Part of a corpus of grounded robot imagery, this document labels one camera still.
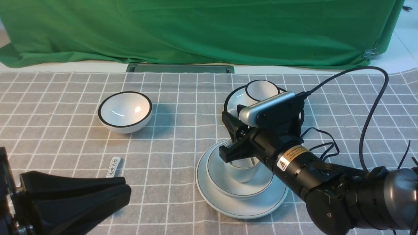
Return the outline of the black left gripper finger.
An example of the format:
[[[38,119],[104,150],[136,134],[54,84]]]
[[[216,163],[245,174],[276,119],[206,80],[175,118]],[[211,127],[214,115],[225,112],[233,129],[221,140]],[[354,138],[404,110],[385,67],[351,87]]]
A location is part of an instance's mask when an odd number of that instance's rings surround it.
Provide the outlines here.
[[[124,184],[82,196],[35,201],[31,222],[36,235],[85,235],[129,204],[131,187]]]
[[[20,175],[21,200],[60,200],[104,193],[126,202],[126,180],[115,178],[72,178],[38,171]]]

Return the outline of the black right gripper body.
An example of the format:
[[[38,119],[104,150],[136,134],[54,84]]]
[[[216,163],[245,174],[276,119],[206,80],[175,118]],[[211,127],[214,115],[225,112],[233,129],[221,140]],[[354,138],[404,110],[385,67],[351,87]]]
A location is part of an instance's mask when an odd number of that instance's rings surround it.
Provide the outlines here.
[[[248,131],[243,137],[251,137],[261,162],[272,166],[278,153],[302,143],[301,118],[304,105],[305,94],[298,93],[294,101],[288,105],[292,109],[276,113],[278,117],[275,118],[273,126],[263,128],[246,125]]]

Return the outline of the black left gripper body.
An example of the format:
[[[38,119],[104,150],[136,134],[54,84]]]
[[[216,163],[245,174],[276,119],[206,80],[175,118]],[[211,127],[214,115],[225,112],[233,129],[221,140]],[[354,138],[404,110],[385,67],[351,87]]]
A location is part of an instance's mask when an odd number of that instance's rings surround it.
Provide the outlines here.
[[[21,187],[17,187],[9,166],[5,147],[0,148],[0,233],[2,235],[35,235],[30,218],[21,204]]]

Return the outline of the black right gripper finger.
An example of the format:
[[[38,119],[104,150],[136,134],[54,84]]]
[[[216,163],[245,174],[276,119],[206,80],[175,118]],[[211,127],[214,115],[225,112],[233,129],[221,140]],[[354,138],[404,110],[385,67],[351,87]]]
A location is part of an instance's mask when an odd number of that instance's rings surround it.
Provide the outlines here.
[[[229,112],[223,111],[221,114],[221,120],[226,127],[233,143],[236,143],[246,134],[246,125]]]
[[[231,145],[222,145],[218,148],[219,156],[225,163],[232,161],[256,158],[257,150],[252,144],[251,137],[243,137]]]

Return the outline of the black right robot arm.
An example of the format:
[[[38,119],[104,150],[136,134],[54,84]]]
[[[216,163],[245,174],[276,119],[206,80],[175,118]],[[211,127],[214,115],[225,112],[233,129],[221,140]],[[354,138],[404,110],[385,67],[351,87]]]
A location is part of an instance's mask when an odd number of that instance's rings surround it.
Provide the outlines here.
[[[310,92],[284,92],[221,118],[233,144],[221,146],[225,163],[255,156],[305,202],[327,235],[351,229],[409,230],[417,234],[417,167],[364,171],[325,162],[302,146],[299,114]]]

